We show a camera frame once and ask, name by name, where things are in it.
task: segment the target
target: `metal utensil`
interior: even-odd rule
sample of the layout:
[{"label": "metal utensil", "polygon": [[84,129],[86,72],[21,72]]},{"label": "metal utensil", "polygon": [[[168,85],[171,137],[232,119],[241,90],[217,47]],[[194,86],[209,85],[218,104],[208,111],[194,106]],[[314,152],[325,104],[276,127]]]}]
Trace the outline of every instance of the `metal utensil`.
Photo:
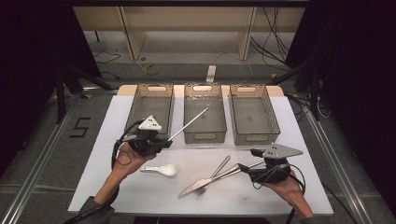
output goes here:
[{"label": "metal utensil", "polygon": [[[224,161],[219,165],[218,169],[216,169],[215,173],[213,173],[212,176],[210,176],[210,178],[212,178],[213,176],[215,176],[223,167],[224,165],[230,160],[231,156],[227,156]],[[200,196],[201,194],[205,193],[208,189],[208,186],[203,186],[201,188],[198,188],[194,191],[194,193],[198,196]]]},{"label": "metal utensil", "polygon": [[140,172],[158,172],[163,175],[175,175],[178,172],[178,166],[174,163],[165,166],[144,166]]},{"label": "metal utensil", "polygon": [[209,107],[207,107],[205,110],[203,110],[201,113],[199,113],[197,116],[195,116],[195,118],[193,118],[192,120],[190,120],[190,122],[188,122],[186,125],[184,125],[184,127],[182,127],[180,130],[177,131],[177,133],[175,133],[174,135],[172,135],[172,137],[170,137],[168,139],[168,141],[171,141],[174,137],[176,137],[176,135],[178,135],[179,133],[181,133],[181,131],[183,131],[185,128],[187,128],[187,126],[189,126],[191,123],[193,123],[196,119],[198,119],[201,115],[203,115],[206,110],[208,110]]},{"label": "metal utensil", "polygon": [[[254,164],[249,165],[249,168],[257,166],[259,164],[264,163],[264,160],[262,161],[258,161]],[[235,164],[233,167],[231,167],[230,169],[228,169],[227,171],[224,171],[223,173],[221,173],[220,175],[216,175],[212,178],[208,178],[208,179],[200,179],[197,182],[195,182],[194,184],[192,184],[191,186],[189,186],[188,188],[186,188],[185,190],[183,190],[179,195],[178,198],[182,198],[188,194],[190,194],[191,192],[194,192],[195,190],[197,190],[198,188],[204,187],[208,184],[211,184],[217,180],[223,179],[225,177],[228,177],[230,175],[235,175],[238,174],[239,172],[241,172],[241,170],[239,169],[239,164]]]}]

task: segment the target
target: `storage bin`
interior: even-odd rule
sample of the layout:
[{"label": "storage bin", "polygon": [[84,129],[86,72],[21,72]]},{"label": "storage bin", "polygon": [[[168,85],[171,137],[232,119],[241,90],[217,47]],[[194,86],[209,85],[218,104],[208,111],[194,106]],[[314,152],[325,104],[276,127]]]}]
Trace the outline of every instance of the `storage bin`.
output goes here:
[{"label": "storage bin", "polygon": [[233,141],[237,146],[268,145],[280,134],[264,85],[230,86]]},{"label": "storage bin", "polygon": [[186,129],[186,144],[224,143],[227,125],[219,83],[184,86],[184,125],[209,108]]},{"label": "storage bin", "polygon": [[134,101],[125,125],[126,129],[135,121],[152,115],[162,126],[158,136],[169,138],[173,117],[174,86],[168,84],[140,84],[136,88]]}]

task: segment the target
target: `white stick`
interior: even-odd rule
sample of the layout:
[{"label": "white stick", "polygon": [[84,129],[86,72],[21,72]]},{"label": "white stick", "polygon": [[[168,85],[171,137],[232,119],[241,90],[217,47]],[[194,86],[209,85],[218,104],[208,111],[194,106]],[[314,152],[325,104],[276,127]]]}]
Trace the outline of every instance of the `white stick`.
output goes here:
[{"label": "white stick", "polygon": [[198,119],[202,114],[204,114],[206,112],[206,110],[208,110],[209,107],[207,107],[204,111],[202,111],[201,113],[199,113],[199,115],[197,115],[195,118],[193,118],[190,122],[188,122],[186,125],[184,125],[184,127],[182,127],[180,130],[178,130],[177,133],[175,133],[172,137],[170,137],[168,139],[168,141],[172,140],[172,138],[174,138],[176,135],[178,135],[181,131],[183,131],[185,128],[187,128],[187,126],[189,126],[193,121],[195,121],[196,119]]}]

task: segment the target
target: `fork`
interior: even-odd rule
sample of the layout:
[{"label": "fork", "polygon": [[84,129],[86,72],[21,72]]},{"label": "fork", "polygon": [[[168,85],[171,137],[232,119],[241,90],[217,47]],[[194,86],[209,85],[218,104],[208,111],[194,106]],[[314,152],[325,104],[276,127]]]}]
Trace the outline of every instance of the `fork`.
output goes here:
[{"label": "fork", "polygon": [[[220,164],[220,166],[218,167],[218,169],[216,169],[215,173],[213,173],[213,175],[210,176],[210,178],[212,178],[213,176],[215,176],[215,175],[221,170],[221,168],[223,168],[224,165],[230,160],[230,158],[231,158],[231,156],[227,156],[227,157],[224,159],[224,161]],[[207,189],[208,189],[208,185],[196,189],[196,190],[194,191],[194,193],[195,193],[197,196],[200,196],[201,194],[205,193],[205,192],[207,191]]]}]

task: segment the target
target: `white spoon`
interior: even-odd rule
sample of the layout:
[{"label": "white spoon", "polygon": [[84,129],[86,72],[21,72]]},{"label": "white spoon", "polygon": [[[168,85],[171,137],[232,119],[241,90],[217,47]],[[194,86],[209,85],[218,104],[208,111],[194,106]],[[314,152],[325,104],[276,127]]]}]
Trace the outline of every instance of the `white spoon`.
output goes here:
[{"label": "white spoon", "polygon": [[174,163],[165,166],[144,166],[140,168],[141,172],[158,172],[163,175],[175,175],[178,172],[178,166]]}]

